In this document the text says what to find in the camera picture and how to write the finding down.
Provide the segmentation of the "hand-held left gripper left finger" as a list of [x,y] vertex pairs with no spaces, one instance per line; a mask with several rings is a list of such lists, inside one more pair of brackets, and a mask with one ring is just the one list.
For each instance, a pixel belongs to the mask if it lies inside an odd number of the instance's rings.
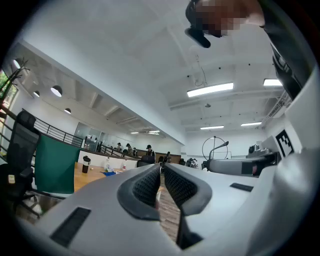
[[23,235],[42,256],[179,256],[156,209],[160,166],[150,164],[85,185]]

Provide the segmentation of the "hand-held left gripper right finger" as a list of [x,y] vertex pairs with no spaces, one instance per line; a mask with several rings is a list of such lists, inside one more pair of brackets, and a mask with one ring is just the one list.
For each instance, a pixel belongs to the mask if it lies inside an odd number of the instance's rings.
[[176,243],[186,249],[229,222],[249,197],[258,179],[164,166],[164,183],[180,210]]

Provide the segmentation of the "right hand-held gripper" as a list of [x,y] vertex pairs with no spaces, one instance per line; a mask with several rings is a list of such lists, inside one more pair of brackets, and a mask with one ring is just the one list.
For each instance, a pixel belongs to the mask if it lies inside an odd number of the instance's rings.
[[262,170],[276,166],[282,159],[293,154],[295,147],[286,129],[248,149],[247,159],[211,159],[206,163],[209,172],[233,176],[259,176]]

